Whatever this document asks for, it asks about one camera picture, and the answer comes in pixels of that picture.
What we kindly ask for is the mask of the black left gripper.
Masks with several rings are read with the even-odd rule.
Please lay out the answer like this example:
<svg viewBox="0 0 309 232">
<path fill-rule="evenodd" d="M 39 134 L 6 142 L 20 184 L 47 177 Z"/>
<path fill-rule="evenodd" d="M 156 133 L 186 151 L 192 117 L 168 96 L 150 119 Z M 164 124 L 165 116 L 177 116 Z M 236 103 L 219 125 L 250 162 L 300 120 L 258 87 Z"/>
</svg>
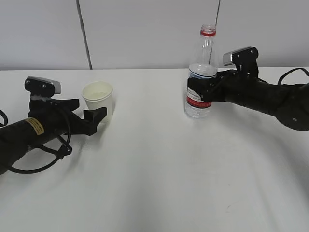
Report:
<svg viewBox="0 0 309 232">
<path fill-rule="evenodd" d="M 80 107 L 79 99 L 30 99 L 28 117 L 42 123 L 43 128 L 57 134 L 93 135 L 107 116 L 107 108 L 83 110 L 83 119 L 74 113 Z"/>
</svg>

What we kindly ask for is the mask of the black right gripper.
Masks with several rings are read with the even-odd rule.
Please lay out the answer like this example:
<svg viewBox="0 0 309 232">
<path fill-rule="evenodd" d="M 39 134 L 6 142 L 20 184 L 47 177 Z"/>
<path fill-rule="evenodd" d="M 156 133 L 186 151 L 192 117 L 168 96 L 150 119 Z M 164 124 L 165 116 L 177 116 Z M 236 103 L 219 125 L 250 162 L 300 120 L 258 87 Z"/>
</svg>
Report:
<svg viewBox="0 0 309 232">
<path fill-rule="evenodd" d="M 258 71 L 225 70 L 217 78 L 188 78 L 187 96 L 198 102 L 225 102 L 231 96 L 256 96 L 258 92 Z"/>
</svg>

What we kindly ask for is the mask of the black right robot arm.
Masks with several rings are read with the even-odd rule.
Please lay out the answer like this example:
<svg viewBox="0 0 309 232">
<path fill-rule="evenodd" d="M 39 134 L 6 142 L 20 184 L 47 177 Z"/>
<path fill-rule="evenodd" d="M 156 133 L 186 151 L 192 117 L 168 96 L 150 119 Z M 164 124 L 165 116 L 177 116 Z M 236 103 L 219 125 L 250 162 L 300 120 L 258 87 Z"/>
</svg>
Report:
<svg viewBox="0 0 309 232">
<path fill-rule="evenodd" d="M 309 85 L 270 84 L 257 75 L 243 75 L 237 70 L 218 72 L 213 78 L 187 80 L 192 89 L 205 102 L 230 102 L 270 116 L 296 131 L 309 129 Z"/>
</svg>

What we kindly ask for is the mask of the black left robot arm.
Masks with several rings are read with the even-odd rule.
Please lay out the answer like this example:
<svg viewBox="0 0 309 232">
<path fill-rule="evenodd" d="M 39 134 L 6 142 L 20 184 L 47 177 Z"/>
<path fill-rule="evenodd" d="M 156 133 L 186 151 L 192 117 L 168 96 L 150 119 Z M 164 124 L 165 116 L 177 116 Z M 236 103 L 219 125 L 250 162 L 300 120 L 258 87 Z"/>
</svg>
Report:
<svg viewBox="0 0 309 232">
<path fill-rule="evenodd" d="M 79 106 L 78 99 L 31 100 L 27 118 L 0 130 L 0 173 L 34 174 L 44 171 L 72 153 L 70 140 L 73 135 L 95 134 L 107 115 L 107 108 L 84 110 L 84 117 L 80 118 L 74 113 Z M 55 159 L 33 170 L 13 167 L 15 162 L 34 149 L 52 154 Z"/>
</svg>

